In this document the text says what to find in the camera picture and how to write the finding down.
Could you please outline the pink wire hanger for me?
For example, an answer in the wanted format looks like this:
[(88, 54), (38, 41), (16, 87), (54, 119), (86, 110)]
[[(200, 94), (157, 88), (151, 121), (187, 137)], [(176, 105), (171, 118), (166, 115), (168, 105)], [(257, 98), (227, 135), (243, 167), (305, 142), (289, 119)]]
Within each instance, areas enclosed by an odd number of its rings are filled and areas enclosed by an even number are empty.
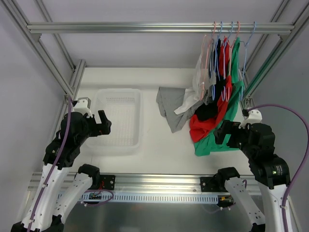
[(208, 59), (209, 59), (209, 53), (210, 53), (210, 45), (213, 42), (213, 36), (216, 31), (216, 22), (214, 21), (214, 28), (212, 30), (212, 34), (210, 39), (207, 41), (207, 35), (204, 36), (203, 42), (202, 42), (202, 56), (201, 56), (201, 77), (200, 77), (200, 87), (201, 87), (201, 94), (200, 94), (200, 100), (203, 99), (204, 93), (205, 93), (205, 84), (206, 84), (206, 75), (208, 73)]

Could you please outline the white tank top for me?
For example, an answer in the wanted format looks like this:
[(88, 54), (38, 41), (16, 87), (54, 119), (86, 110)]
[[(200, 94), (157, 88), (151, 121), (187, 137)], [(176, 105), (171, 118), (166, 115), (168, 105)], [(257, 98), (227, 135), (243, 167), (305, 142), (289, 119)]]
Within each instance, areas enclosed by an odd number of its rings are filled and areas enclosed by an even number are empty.
[(215, 79), (215, 77), (209, 77), (209, 70), (207, 68), (202, 68), (202, 54), (200, 54), (192, 78), (192, 86), (185, 90), (183, 104), (174, 110), (174, 113), (177, 115), (184, 113), (201, 101), (208, 94), (211, 85), (216, 84)]

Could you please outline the blue hanger with grey top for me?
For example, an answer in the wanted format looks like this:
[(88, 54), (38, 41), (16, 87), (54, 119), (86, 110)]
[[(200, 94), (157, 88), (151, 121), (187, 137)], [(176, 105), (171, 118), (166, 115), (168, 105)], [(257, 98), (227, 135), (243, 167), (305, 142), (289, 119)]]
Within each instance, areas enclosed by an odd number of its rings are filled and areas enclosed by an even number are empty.
[(211, 77), (210, 79), (213, 81), (216, 81), (216, 84), (211, 86), (211, 97), (213, 102), (217, 102), (219, 100), (219, 95), (221, 91), (221, 85), (222, 85), (222, 80), (219, 74), (219, 46), (220, 46), (220, 35), (222, 33), (223, 29), (223, 23), (220, 23), (220, 30), (219, 34), (217, 35), (216, 39), (212, 40), (212, 53), (211, 53), (211, 61), (210, 61), (210, 68), (211, 68)]

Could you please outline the grey tank top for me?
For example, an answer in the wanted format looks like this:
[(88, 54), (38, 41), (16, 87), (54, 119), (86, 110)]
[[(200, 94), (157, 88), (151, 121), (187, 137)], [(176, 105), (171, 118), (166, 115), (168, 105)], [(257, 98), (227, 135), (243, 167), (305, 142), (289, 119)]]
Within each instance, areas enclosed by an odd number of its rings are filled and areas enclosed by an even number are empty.
[(185, 90), (186, 88), (159, 87), (157, 92), (156, 102), (158, 104), (159, 112), (162, 117), (166, 118), (172, 133), (180, 131), (200, 106), (197, 102), (184, 113), (179, 115), (174, 113), (174, 110), (183, 104)]

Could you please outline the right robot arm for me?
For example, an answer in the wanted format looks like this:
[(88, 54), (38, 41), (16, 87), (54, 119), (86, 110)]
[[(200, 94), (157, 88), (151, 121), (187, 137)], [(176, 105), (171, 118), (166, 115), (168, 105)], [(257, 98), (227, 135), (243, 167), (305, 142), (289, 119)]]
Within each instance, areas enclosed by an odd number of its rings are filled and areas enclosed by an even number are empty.
[(262, 123), (246, 124), (225, 120), (214, 132), (215, 142), (222, 144), (229, 135), (228, 147), (238, 148), (248, 158), (249, 168), (258, 182), (264, 210), (261, 212), (242, 182), (236, 168), (219, 169), (213, 180), (227, 191), (239, 210), (250, 221), (253, 232), (291, 232), (290, 206), (285, 192), (289, 187), (287, 163), (274, 153), (275, 134)]

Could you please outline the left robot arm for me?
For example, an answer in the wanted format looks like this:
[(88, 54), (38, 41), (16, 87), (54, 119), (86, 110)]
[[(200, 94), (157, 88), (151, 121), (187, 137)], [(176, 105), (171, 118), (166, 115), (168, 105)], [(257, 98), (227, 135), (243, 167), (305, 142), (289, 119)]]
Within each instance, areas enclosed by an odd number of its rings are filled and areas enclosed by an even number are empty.
[(99, 168), (83, 164), (65, 193), (58, 195), (86, 139), (110, 134), (112, 123), (103, 110), (98, 115), (100, 123), (87, 113), (69, 112), (64, 116), (61, 129), (45, 150), (42, 176), (32, 205), (25, 217), (12, 226), (13, 232), (61, 232), (81, 196), (89, 190), (103, 190)]

